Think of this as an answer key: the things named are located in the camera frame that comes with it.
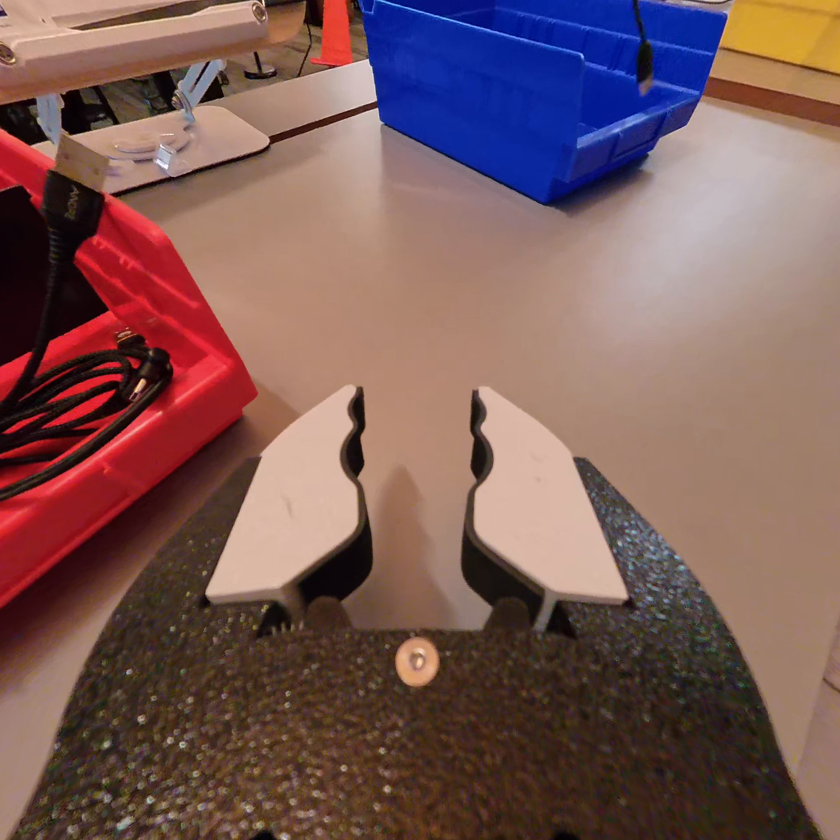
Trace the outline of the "orange traffic cone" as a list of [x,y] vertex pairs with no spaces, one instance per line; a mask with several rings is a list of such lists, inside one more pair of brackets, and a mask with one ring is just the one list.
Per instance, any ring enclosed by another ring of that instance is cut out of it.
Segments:
[[322,2],[322,42],[319,56],[311,58],[317,67],[345,67],[353,63],[350,12],[346,1]]

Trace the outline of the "grey desk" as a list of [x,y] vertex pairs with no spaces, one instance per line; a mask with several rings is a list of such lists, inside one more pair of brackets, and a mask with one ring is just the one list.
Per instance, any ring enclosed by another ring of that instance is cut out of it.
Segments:
[[382,126],[345,67],[226,103],[277,137],[125,198],[180,252],[257,398],[2,609],[2,838],[103,625],[244,459],[364,388],[363,627],[478,627],[459,568],[469,401],[489,385],[588,458],[688,563],[838,838],[838,108],[757,82],[639,168],[541,206]]

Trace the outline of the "red plastic bin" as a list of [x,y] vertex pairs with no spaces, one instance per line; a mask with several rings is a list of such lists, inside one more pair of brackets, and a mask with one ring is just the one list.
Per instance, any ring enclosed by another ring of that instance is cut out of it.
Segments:
[[[51,161],[2,131],[2,398],[35,343],[46,286],[39,213]],[[130,329],[171,356],[162,395],[115,440],[42,487],[2,501],[1,605],[10,603],[203,446],[256,397],[244,362],[172,242],[108,197],[60,305],[45,367],[114,349]]]

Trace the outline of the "yellow plastic bin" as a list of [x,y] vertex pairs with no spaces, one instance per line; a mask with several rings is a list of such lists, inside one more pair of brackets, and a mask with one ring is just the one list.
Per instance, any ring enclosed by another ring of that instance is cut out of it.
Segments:
[[839,73],[838,1],[736,1],[720,47]]

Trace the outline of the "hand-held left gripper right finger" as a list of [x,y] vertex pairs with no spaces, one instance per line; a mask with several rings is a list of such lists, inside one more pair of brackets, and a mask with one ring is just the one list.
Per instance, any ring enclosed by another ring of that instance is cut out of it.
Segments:
[[461,571],[491,609],[486,627],[572,632],[568,604],[630,606],[566,445],[486,385],[471,394],[469,431]]

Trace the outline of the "white folding laptop stand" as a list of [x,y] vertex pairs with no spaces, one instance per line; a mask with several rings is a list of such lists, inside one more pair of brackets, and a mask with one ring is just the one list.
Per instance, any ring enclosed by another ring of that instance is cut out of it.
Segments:
[[107,159],[111,195],[265,151],[268,137],[203,95],[226,58],[270,42],[264,2],[2,2],[2,104],[35,100],[56,158],[70,90],[188,67],[172,110],[78,142]]

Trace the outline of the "blue plastic bin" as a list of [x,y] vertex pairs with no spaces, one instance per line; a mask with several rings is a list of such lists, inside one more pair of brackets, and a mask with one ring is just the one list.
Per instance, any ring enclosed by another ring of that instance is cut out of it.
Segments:
[[629,1],[362,2],[384,125],[555,203],[685,127],[728,16]]

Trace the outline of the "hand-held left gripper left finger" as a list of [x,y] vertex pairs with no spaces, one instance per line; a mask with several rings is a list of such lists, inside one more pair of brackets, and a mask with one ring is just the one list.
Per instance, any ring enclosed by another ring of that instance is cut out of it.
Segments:
[[364,430],[364,389],[345,385],[268,444],[205,589],[209,604],[276,603],[302,615],[361,587],[373,565]]

